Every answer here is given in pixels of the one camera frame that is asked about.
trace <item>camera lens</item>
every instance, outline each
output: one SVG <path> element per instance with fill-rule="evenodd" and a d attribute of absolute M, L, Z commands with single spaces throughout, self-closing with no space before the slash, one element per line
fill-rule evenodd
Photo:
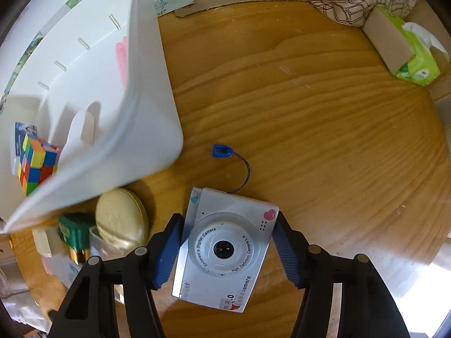
<path fill-rule="evenodd" d="M 233 255 L 233 245 L 226 240 L 218 241 L 213 247 L 213 252 L 218 258 L 227 259 Z"/>

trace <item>silver camera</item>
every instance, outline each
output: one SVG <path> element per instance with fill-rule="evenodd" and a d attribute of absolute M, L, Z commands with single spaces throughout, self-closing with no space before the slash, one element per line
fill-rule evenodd
<path fill-rule="evenodd" d="M 243 312 L 265 258 L 279 208 L 209 188 L 193 188 L 172 295 Z"/>

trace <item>rubik's cube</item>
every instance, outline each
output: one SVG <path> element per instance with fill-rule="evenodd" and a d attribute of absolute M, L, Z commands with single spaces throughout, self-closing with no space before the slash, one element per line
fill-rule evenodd
<path fill-rule="evenodd" d="M 62 147 L 55 147 L 33 134 L 26 134 L 17 175 L 25 195 L 33 192 L 58 167 Z"/>

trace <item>wooden table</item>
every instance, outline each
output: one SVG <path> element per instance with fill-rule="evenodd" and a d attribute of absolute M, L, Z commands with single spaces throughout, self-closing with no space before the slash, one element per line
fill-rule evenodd
<path fill-rule="evenodd" d="M 127 187 L 152 232 L 185 211 L 193 186 L 242 182 L 239 159 L 211 158 L 211 145 L 224 143 L 252 166 L 239 194 L 279 205 L 331 254 L 367 254 L 395 297 L 408 291 L 451 228 L 451 165 L 428 92 L 394 78 L 360 29 L 306 3 L 242 3 L 159 22 L 184 149 Z M 13 241 L 36 301 L 57 309 L 65 290 L 45 274 L 31 229 Z M 303 294 L 272 242 L 243 314 L 179 301 L 171 288 L 154 294 L 168 337 L 288 337 Z M 337 309 L 335 299 L 330 332 Z"/>

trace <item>tissue box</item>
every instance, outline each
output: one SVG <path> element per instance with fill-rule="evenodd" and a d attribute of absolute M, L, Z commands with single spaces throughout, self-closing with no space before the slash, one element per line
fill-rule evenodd
<path fill-rule="evenodd" d="M 376 5 L 362 29 L 393 75 L 425 86 L 440 75 L 437 63 L 448 62 L 449 57 L 432 34 L 420 26 L 413 28 L 416 33 L 406 30 L 412 23 Z"/>

